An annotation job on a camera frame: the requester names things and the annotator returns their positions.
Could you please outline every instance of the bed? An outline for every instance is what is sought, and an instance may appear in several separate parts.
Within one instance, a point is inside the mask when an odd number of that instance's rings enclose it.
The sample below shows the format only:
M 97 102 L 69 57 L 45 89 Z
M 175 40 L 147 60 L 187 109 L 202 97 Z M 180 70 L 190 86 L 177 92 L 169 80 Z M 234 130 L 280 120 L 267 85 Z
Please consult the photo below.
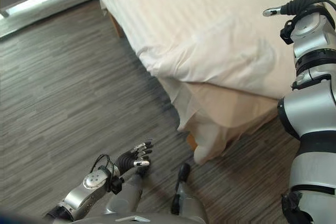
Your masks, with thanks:
M 261 14 L 285 1 L 100 0 L 170 96 L 199 164 L 274 118 L 290 92 L 292 48 L 278 37 L 288 18 Z

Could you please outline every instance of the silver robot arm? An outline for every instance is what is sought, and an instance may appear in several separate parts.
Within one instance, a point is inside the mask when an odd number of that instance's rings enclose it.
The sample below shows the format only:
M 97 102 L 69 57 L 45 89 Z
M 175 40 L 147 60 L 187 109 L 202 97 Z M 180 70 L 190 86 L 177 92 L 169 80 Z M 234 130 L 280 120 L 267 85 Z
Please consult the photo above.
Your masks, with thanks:
M 300 140 L 290 192 L 282 197 L 289 223 L 336 223 L 336 32 L 329 0 L 293 0 L 264 16 L 295 15 L 280 37 L 293 43 L 297 77 L 279 101 L 286 131 Z
M 118 194 L 122 189 L 124 180 L 120 177 L 131 168 L 141 168 L 150 166 L 150 159 L 147 156 L 152 153 L 151 141 L 139 144 L 133 149 L 123 153 L 115 163 L 110 161 L 107 154 L 101 154 L 94 163 L 90 173 L 83 179 L 82 183 L 74 188 L 68 195 L 51 211 L 45 219 L 59 219 L 73 222 L 84 218 L 91 207 L 101 199 L 105 193 L 113 192 Z M 97 163 L 105 158 L 106 165 L 95 170 Z

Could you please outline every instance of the bed leg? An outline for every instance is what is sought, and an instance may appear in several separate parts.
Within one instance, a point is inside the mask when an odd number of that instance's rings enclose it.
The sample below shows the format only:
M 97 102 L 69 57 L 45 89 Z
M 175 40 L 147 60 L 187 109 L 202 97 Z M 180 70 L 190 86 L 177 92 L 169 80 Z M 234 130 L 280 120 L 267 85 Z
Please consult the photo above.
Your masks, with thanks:
M 121 26 L 118 24 L 118 22 L 116 21 L 116 19 L 113 17 L 113 15 L 111 13 L 109 13 L 109 17 L 115 27 L 115 30 L 117 32 L 118 38 L 123 38 L 125 37 L 124 31 L 122 30 Z

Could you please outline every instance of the mattress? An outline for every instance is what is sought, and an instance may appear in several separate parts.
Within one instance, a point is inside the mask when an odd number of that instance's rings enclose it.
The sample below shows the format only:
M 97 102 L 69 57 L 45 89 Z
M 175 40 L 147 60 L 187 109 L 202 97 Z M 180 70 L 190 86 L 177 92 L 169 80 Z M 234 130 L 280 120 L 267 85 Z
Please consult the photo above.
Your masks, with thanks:
M 137 56 L 159 78 L 208 82 L 271 98 L 290 92 L 288 17 L 262 11 L 289 0 L 102 0 Z

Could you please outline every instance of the gray carpet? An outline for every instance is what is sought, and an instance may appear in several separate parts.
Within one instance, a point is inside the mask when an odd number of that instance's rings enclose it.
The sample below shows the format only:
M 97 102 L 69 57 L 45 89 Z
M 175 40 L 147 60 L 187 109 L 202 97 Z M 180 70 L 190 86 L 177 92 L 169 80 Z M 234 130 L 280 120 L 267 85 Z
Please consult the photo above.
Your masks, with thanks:
M 101 152 L 117 157 L 151 137 L 153 167 L 140 211 L 167 212 L 187 161 L 190 185 L 212 223 L 286 223 L 280 194 L 298 142 L 275 119 L 225 157 L 195 165 L 168 96 L 97 1 L 0 43 L 2 207 L 40 216 L 81 182 Z

